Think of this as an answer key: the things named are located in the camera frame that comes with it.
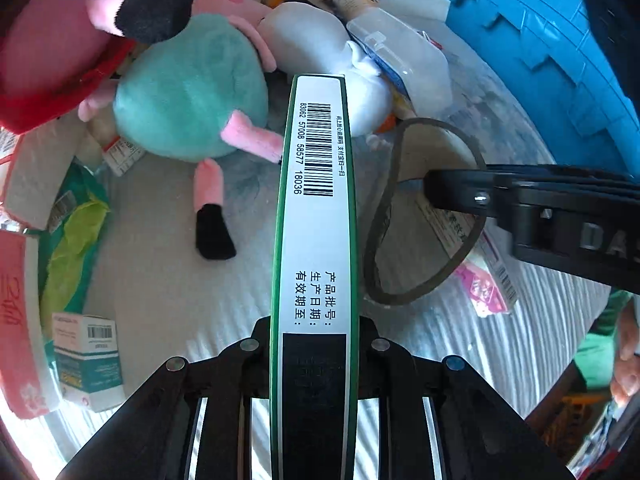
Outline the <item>green white box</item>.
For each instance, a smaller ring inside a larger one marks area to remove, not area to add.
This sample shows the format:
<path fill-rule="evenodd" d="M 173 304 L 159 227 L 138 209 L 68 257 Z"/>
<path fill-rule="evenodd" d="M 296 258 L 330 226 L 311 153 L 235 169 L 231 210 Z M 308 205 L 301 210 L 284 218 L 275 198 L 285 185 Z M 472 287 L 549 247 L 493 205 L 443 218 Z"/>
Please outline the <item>green white box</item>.
<path fill-rule="evenodd" d="M 292 81 L 272 272 L 271 474 L 354 475 L 358 258 L 354 170 L 342 76 Z"/>

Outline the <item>pink white small box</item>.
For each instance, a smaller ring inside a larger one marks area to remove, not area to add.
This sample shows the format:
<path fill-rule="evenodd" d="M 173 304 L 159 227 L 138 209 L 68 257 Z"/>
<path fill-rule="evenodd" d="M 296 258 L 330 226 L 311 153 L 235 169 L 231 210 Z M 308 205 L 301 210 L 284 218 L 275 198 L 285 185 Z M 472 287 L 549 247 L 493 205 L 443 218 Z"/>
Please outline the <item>pink white small box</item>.
<path fill-rule="evenodd" d="M 423 196 L 419 196 L 416 203 L 445 254 L 453 257 L 463 243 L 471 238 L 477 218 L 472 214 L 436 209 Z M 480 233 L 474 247 L 454 270 L 454 274 L 480 318 L 510 313 L 518 304 L 518 293 L 506 264 L 486 231 Z"/>

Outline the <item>teal white medicine box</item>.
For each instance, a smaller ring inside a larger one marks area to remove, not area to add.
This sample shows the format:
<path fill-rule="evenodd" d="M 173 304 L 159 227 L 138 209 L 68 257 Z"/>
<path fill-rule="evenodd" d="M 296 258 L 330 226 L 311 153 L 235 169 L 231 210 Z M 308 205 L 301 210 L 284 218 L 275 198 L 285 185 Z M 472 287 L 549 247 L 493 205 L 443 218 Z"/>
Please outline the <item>teal white medicine box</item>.
<path fill-rule="evenodd" d="M 125 402 L 116 324 L 93 315 L 52 316 L 53 354 L 62 398 L 95 413 Z"/>

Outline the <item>clear tape roll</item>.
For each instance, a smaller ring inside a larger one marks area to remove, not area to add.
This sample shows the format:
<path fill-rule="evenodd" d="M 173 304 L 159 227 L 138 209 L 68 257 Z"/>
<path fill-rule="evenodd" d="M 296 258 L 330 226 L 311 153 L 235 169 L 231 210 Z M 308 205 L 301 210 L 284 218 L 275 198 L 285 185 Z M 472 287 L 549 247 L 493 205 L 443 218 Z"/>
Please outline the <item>clear tape roll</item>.
<path fill-rule="evenodd" d="M 373 301 L 390 307 L 410 304 L 430 294 L 464 263 L 486 220 L 437 208 L 426 193 L 444 187 L 424 179 L 437 170 L 485 167 L 476 140 L 453 125 L 413 118 L 396 128 L 384 191 L 364 244 L 363 284 Z M 418 274 L 418 282 L 403 292 L 383 286 L 378 251 L 387 235 L 392 237 L 393 250 L 412 259 L 401 275 Z"/>

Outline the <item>pink open tissue pack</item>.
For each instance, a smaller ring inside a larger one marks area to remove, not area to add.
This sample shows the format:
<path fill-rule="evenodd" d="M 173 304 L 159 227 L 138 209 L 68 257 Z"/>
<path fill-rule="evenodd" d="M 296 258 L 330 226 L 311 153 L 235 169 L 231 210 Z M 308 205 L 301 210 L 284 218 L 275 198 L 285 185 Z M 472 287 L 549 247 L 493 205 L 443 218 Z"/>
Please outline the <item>pink open tissue pack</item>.
<path fill-rule="evenodd" d="M 1 232 L 1 389 L 20 419 L 58 408 L 58 392 L 44 351 L 38 294 L 38 240 Z"/>

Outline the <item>clear plastic case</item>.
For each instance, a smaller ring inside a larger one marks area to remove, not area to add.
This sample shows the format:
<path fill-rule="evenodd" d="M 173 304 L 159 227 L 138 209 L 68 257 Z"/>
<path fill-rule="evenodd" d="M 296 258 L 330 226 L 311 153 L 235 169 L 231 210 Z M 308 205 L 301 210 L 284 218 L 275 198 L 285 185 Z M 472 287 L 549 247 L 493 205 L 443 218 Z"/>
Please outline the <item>clear plastic case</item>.
<path fill-rule="evenodd" d="M 379 8 L 363 11 L 346 28 L 419 117 L 439 118 L 448 110 L 449 65 L 442 50 L 424 35 Z"/>

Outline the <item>blue plastic crate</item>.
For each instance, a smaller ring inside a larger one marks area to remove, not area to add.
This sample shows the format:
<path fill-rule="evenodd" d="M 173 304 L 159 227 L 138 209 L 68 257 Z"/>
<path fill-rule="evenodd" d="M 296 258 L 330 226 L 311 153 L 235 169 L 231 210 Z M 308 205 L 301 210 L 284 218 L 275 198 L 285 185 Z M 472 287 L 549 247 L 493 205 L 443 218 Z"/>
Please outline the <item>blue plastic crate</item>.
<path fill-rule="evenodd" d="M 639 119 L 582 0 L 449 0 L 447 25 L 500 76 L 557 162 L 639 172 Z"/>

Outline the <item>green snack packet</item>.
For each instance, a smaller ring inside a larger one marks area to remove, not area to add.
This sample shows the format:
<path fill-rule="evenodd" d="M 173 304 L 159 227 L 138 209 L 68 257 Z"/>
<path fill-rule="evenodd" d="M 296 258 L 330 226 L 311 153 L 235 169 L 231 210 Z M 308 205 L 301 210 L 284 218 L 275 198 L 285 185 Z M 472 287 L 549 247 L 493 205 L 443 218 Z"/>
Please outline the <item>green snack packet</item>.
<path fill-rule="evenodd" d="M 104 187 L 74 162 L 63 180 L 39 240 L 39 305 L 45 341 L 55 313 L 80 313 L 110 204 Z"/>

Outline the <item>pink tissue pack with barcode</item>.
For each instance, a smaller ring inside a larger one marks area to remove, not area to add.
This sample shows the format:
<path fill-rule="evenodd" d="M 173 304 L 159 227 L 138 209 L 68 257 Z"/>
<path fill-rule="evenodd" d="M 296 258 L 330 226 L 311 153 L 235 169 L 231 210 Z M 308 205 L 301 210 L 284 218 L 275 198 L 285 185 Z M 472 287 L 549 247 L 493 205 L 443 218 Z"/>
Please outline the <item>pink tissue pack with barcode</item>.
<path fill-rule="evenodd" d="M 23 134 L 1 129 L 1 208 L 28 228 L 44 230 L 86 124 L 77 113 Z"/>

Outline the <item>small pig plush teal dress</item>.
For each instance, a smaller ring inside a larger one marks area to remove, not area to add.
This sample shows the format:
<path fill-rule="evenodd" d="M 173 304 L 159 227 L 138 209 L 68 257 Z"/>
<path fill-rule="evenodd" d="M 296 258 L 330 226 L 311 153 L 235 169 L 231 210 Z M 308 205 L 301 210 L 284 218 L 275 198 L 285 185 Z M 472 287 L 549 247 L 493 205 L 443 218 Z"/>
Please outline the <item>small pig plush teal dress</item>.
<path fill-rule="evenodd" d="M 257 30 L 255 0 L 88 0 L 93 27 L 144 51 L 116 81 L 78 106 L 88 122 L 111 107 L 117 132 L 146 152 L 193 162 L 195 248 L 206 260 L 236 250 L 224 222 L 221 157 L 244 151 L 274 164 L 280 134 L 267 128 L 265 76 L 277 68 Z"/>

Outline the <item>pig plush red dress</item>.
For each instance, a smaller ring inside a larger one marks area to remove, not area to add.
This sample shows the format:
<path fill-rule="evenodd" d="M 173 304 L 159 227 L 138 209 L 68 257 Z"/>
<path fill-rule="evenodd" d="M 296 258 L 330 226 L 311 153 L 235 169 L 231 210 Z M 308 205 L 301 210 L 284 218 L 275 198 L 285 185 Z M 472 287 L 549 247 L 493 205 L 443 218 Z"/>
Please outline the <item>pig plush red dress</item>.
<path fill-rule="evenodd" d="M 134 44 L 176 36 L 194 0 L 1 0 L 1 125 L 23 134 L 84 102 Z"/>

